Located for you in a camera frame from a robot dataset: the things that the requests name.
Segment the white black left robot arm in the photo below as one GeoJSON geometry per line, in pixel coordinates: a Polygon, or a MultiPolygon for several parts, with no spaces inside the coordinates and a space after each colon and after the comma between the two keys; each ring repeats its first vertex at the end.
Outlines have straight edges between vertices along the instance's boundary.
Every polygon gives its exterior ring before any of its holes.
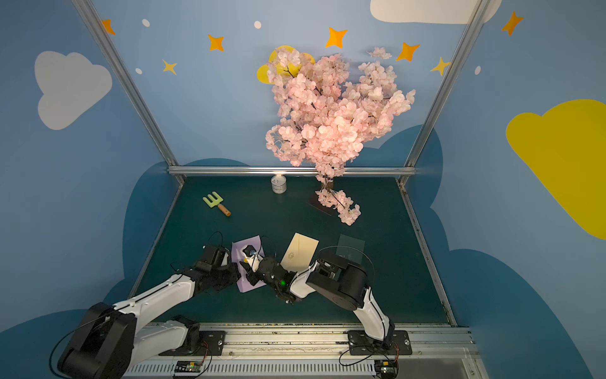
{"type": "Polygon", "coordinates": [[[152,321],[209,289],[230,287],[240,277],[227,248],[204,246],[200,260],[161,284],[113,305],[90,307],[50,367],[67,378],[121,378],[156,355],[196,354],[204,345],[198,322],[176,317],[153,326],[152,321]]]}

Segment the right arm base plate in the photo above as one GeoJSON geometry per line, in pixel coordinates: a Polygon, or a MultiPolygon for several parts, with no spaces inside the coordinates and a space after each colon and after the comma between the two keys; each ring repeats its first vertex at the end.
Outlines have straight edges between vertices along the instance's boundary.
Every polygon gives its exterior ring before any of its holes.
{"type": "Polygon", "coordinates": [[[367,336],[363,330],[347,332],[349,353],[354,356],[369,355],[412,355],[413,348],[407,331],[398,330],[391,334],[388,342],[375,340],[367,336]]]}

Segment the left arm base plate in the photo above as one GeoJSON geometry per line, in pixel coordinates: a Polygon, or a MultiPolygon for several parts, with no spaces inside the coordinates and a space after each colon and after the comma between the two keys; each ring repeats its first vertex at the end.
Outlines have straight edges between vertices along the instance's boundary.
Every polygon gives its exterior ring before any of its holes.
{"type": "Polygon", "coordinates": [[[221,356],[226,334],[222,330],[200,331],[197,336],[187,336],[181,347],[162,352],[159,356],[221,356]]]}

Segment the dark green envelope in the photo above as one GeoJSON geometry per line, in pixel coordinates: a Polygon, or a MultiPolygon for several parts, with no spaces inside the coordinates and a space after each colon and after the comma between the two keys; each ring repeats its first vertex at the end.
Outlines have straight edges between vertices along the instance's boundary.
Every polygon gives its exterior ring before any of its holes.
{"type": "Polygon", "coordinates": [[[365,241],[348,235],[340,235],[335,254],[349,261],[363,265],[365,262],[365,241]]]}

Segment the cream yellow envelope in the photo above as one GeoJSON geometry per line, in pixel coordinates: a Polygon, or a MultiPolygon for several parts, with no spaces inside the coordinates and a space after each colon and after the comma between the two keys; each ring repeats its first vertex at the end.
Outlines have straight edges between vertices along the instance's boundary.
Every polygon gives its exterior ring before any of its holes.
{"type": "Polygon", "coordinates": [[[314,238],[295,233],[282,258],[282,267],[295,273],[306,270],[311,265],[318,244],[319,241],[314,238]]]}

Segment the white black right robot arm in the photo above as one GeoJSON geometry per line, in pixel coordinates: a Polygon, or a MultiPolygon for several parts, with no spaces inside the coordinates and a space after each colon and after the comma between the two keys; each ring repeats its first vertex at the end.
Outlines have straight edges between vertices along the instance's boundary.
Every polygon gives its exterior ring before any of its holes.
{"type": "Polygon", "coordinates": [[[260,254],[247,257],[239,265],[250,284],[268,285],[284,303],[294,304],[318,293],[353,312],[372,345],[386,350],[393,346],[395,325],[375,299],[368,273],[356,262],[323,252],[308,268],[297,273],[286,270],[273,257],[260,254]]]}

